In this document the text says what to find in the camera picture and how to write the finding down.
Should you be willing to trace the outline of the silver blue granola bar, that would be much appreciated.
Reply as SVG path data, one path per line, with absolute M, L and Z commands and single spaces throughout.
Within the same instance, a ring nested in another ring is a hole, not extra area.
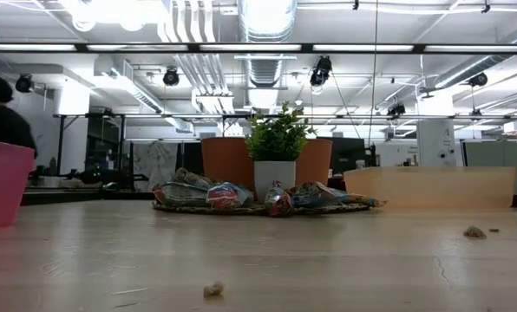
M 204 176 L 200 176 L 196 173 L 188 171 L 186 168 L 179 168 L 173 177 L 173 182 L 178 182 L 182 184 L 192 185 L 203 189 L 211 189 L 216 185 L 219 185 L 220 182 L 218 180 L 209 179 Z

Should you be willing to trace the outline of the pile of snack packets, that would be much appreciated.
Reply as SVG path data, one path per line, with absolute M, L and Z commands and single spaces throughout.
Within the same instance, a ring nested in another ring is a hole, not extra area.
M 165 182 L 152 188 L 155 199 L 162 205 L 207 206 L 207 189 L 179 182 Z
M 279 181 L 274 181 L 266 192 L 264 205 L 272 218 L 288 218 L 295 211 L 290 193 L 282 188 Z

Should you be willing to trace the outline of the tan granola bar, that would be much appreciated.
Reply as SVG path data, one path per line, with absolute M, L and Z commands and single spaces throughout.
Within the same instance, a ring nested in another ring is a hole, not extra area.
M 347 195 L 347 199 L 351 203 L 367 205 L 369 207 L 375 207 L 375 208 L 382 207 L 382 206 L 384 206 L 384 205 L 386 205 L 388 203 L 387 200 L 383 200 L 383 199 L 379 199 L 379 198 L 367 197 L 367 196 L 359 195 L 359 194 L 348 194 Z

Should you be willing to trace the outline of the pale granola crumb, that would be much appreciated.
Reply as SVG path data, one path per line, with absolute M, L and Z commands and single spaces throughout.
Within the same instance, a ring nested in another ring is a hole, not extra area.
M 207 285 L 203 289 L 204 297 L 217 297 L 223 296 L 223 292 L 225 289 L 225 285 L 222 282 L 215 282 L 213 284 Z

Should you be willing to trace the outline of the large granola crumb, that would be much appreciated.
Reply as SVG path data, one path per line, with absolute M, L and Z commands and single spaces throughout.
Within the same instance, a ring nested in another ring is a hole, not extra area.
M 470 225 L 464 232 L 463 236 L 467 238 L 485 239 L 487 234 L 479 227 Z

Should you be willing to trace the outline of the green plant in white pot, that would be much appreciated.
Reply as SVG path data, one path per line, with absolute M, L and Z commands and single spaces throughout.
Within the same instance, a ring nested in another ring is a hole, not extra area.
M 245 136 L 245 147 L 253 162 L 254 191 L 258 202 L 275 183 L 284 189 L 295 185 L 297 159 L 304 150 L 307 135 L 315 133 L 302 108 L 290 108 L 285 101 L 275 115 L 253 109 L 251 132 Z

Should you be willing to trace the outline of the black monitor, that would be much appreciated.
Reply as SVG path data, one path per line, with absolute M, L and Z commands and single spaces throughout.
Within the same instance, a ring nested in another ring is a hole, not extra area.
M 357 168 L 358 160 L 366 160 L 363 139 L 330 138 L 332 142 L 330 168 L 334 174 Z

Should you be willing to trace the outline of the white hanging cloth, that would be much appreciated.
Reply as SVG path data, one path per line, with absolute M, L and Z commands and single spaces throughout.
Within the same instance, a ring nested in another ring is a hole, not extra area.
M 135 181 L 137 192 L 151 192 L 160 183 L 170 181 L 176 172 L 178 145 L 162 141 L 134 144 L 134 174 L 148 181 Z

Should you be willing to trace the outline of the black overhead light bar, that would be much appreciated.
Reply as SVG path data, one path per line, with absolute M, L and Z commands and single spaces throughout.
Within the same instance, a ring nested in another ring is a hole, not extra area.
M 0 53 L 517 55 L 517 45 L 0 42 Z

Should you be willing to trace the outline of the white building pillar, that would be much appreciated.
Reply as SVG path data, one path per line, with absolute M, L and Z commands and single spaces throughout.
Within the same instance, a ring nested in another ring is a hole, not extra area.
M 90 89 L 75 81 L 67 81 L 55 91 L 56 115 L 59 118 L 58 172 L 85 169 L 88 139 Z
M 435 94 L 418 101 L 416 138 L 420 166 L 455 167 L 455 126 L 453 98 Z

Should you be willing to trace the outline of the translucent orange plastic tray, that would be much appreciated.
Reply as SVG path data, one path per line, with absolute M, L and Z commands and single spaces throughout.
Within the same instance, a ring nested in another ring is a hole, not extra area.
M 344 174 L 349 193 L 387 200 L 386 210 L 506 210 L 513 203 L 512 167 L 369 167 Z

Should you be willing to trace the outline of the pink plastic bin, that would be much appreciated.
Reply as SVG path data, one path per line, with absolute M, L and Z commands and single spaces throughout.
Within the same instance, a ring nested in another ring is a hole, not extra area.
M 0 142 L 0 227 L 15 223 L 33 169 L 33 149 Z

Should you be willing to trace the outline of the person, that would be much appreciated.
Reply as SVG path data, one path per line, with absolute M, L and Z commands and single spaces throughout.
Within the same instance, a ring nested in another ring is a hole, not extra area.
M 36 142 L 31 127 L 22 115 L 8 107 L 12 100 L 13 90 L 10 84 L 0 77 L 0 142 L 28 147 L 34 151 L 36 158 Z

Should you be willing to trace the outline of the salmon orange handled plastic basket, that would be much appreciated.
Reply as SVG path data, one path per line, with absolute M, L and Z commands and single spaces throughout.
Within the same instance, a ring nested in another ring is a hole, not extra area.
M 233 182 L 254 191 L 253 162 L 245 147 L 245 139 L 211 138 L 203 140 L 202 145 L 206 177 Z M 297 159 L 294 186 L 315 181 L 327 185 L 331 148 L 329 140 L 308 140 Z

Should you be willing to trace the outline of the green partition wall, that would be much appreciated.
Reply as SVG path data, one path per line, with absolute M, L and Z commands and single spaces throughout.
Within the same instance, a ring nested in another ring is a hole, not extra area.
M 463 144 L 463 151 L 467 166 L 514 168 L 516 171 L 514 194 L 517 195 L 517 141 L 468 141 Z

